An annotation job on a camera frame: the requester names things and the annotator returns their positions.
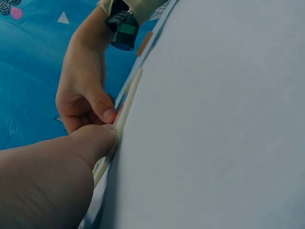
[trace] fingernail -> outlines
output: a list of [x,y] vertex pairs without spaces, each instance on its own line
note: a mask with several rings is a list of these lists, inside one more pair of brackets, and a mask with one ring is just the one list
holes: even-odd
[[115,112],[112,109],[109,109],[103,113],[102,121],[106,123],[111,123],[115,118]]

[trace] watch face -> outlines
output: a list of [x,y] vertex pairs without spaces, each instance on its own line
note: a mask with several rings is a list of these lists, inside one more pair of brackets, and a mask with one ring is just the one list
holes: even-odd
[[128,25],[125,23],[122,23],[119,27],[119,32],[127,33],[133,35],[135,33],[136,27],[132,25]]

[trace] white triangle pattern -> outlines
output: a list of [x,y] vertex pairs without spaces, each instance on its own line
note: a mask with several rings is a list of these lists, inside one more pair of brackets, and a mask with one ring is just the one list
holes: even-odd
[[65,12],[62,12],[61,16],[57,20],[58,23],[69,24],[69,20]]

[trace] blue bedsheet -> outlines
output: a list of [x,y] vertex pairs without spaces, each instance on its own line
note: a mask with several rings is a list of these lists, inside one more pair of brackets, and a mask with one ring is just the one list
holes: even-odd
[[[0,0],[0,149],[66,135],[55,107],[61,64],[70,37],[96,3]],[[114,98],[157,20],[155,13],[141,27],[133,52],[106,51],[105,90]]]

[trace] wooden stick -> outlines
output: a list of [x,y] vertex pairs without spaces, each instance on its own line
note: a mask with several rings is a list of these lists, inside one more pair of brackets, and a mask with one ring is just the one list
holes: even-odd
[[139,85],[139,81],[141,79],[142,72],[143,72],[143,69],[139,68],[139,70],[137,71],[137,74],[135,75],[134,79],[132,80],[132,84],[130,86],[130,90],[128,92],[124,107],[122,108],[122,113],[121,113],[118,123],[116,125],[117,133],[116,133],[116,139],[115,139],[114,146],[113,146],[111,152],[109,153],[109,155],[107,155],[105,157],[105,160],[103,161],[101,167],[97,170],[97,172],[94,175],[94,188],[97,186],[100,179],[104,175],[106,169],[108,168],[109,164],[111,163],[111,161],[118,149],[118,145],[119,145],[119,142],[121,141],[123,129],[124,129],[124,126],[125,126],[125,123],[126,123],[126,120],[128,117],[128,113],[130,111],[130,108],[131,108],[131,105],[133,102],[134,95],[137,91],[137,87]]

